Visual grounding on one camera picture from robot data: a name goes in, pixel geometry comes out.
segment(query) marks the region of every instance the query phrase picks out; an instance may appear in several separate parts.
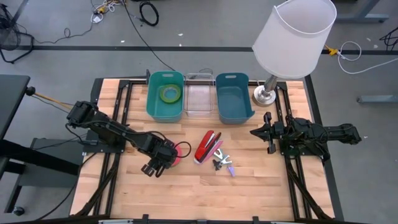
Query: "clear plastic bin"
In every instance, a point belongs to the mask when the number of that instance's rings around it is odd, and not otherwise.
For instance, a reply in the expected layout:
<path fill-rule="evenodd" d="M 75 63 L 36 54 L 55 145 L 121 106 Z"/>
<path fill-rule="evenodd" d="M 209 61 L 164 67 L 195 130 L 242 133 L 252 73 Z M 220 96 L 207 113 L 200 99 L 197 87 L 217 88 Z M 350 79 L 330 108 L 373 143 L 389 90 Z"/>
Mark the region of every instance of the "clear plastic bin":
<path fill-rule="evenodd" d="M 207 73 L 189 73 L 185 77 L 185 112 L 190 117 L 210 116 L 215 105 L 213 75 Z"/>

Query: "silver lamp base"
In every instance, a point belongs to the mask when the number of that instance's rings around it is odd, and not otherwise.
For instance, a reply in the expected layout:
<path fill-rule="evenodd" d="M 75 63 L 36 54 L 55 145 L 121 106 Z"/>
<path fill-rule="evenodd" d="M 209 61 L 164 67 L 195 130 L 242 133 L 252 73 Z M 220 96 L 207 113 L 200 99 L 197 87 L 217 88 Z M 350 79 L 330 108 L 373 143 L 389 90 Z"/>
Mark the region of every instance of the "silver lamp base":
<path fill-rule="evenodd" d="M 274 90 L 266 92 L 263 85 L 257 86 L 253 93 L 253 101 L 258 106 L 268 106 L 272 104 L 276 99 L 276 93 Z"/>

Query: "red stapler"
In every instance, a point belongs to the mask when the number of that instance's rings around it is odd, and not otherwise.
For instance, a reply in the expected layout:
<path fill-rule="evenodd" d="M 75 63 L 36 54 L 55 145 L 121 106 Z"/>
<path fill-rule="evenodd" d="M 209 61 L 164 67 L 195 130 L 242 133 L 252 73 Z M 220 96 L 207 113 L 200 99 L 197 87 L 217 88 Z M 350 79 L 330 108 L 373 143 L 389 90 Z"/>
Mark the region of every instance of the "red stapler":
<path fill-rule="evenodd" d="M 209 158 L 208 155 L 214 153 L 216 149 L 219 148 L 222 141 L 219 141 L 221 133 L 214 134 L 214 131 L 210 130 L 205 134 L 205 137 L 201 140 L 198 149 L 195 153 L 194 161 L 197 164 L 203 163 Z"/>

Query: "wooden tabletop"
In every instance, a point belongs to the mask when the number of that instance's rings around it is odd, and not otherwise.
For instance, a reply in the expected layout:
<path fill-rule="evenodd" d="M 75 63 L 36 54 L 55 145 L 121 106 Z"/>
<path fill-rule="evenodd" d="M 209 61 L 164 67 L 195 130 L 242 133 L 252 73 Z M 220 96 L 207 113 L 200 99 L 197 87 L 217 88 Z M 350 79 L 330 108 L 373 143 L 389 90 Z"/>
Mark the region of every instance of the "wooden tabletop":
<path fill-rule="evenodd" d="M 119 80 L 105 79 L 98 100 L 99 110 L 112 117 Z M 287 82 L 292 113 L 311 119 L 303 82 Z M 149 157 L 130 144 L 121 156 L 114 193 L 111 218 L 141 218 L 184 220 L 293 220 L 284 157 L 279 152 L 267 154 L 267 142 L 251 135 L 250 130 L 263 125 L 263 115 L 270 111 L 277 120 L 274 105 L 263 108 L 253 102 L 255 115 L 241 125 L 224 125 L 218 119 L 218 109 L 209 118 L 191 118 L 185 113 L 178 123 L 156 123 L 146 113 L 147 86 L 134 85 L 127 124 L 136 131 L 160 131 L 174 142 L 188 141 L 192 153 L 176 167 L 165 170 L 160 178 L 148 177 L 141 167 Z M 252 94 L 254 86 L 249 87 Z M 225 167 L 215 171 L 211 160 L 194 164 L 193 155 L 208 130 L 221 132 L 221 148 L 230 155 L 236 172 L 231 177 Z M 182 145 L 183 152 L 187 147 Z M 98 186 L 103 154 L 95 155 L 82 168 L 71 214 L 79 211 Z M 330 194 L 322 162 L 315 156 L 302 156 L 307 189 L 326 214 L 331 217 Z M 300 192 L 298 204 L 304 217 Z M 104 213 L 108 190 L 104 192 L 101 213 Z"/>

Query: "teal plastic bin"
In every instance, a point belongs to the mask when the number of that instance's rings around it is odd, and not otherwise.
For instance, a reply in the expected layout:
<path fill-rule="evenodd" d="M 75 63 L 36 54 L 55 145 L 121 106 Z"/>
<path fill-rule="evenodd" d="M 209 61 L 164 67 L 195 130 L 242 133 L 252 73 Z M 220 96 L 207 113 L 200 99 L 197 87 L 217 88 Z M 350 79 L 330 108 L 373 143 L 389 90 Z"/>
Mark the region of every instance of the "teal plastic bin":
<path fill-rule="evenodd" d="M 166 103 L 160 98 L 165 85 L 174 84 L 181 89 L 181 97 L 175 103 Z M 155 72 L 149 78 L 147 113 L 160 123 L 173 123 L 181 119 L 184 102 L 184 77 L 179 72 Z"/>
<path fill-rule="evenodd" d="M 222 73 L 216 77 L 218 112 L 224 124 L 243 124 L 254 111 L 248 89 L 249 77 L 243 73 Z"/>

